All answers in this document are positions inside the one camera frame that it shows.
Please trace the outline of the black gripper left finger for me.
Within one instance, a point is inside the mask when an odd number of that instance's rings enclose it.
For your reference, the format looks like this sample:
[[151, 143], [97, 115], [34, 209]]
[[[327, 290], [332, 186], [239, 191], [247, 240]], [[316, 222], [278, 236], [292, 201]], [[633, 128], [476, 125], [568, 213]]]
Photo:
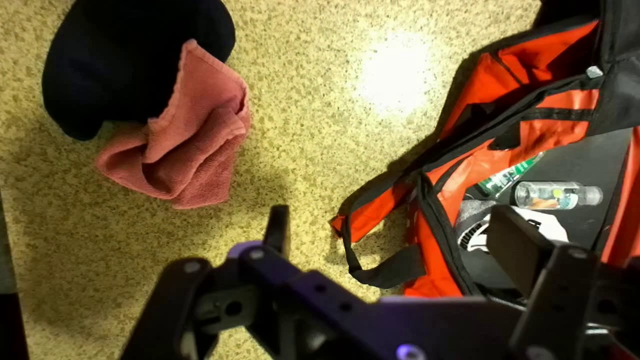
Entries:
[[270, 207], [267, 223], [263, 231], [263, 245], [285, 255], [290, 247], [290, 207], [275, 204]]

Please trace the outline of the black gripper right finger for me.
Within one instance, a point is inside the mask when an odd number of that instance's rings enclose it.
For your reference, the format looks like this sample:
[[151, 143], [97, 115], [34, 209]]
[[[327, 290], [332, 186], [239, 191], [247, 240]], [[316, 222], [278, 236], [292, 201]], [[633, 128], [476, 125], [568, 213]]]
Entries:
[[545, 240], [509, 205], [494, 205], [485, 233], [487, 249], [521, 295], [529, 295], [555, 243]]

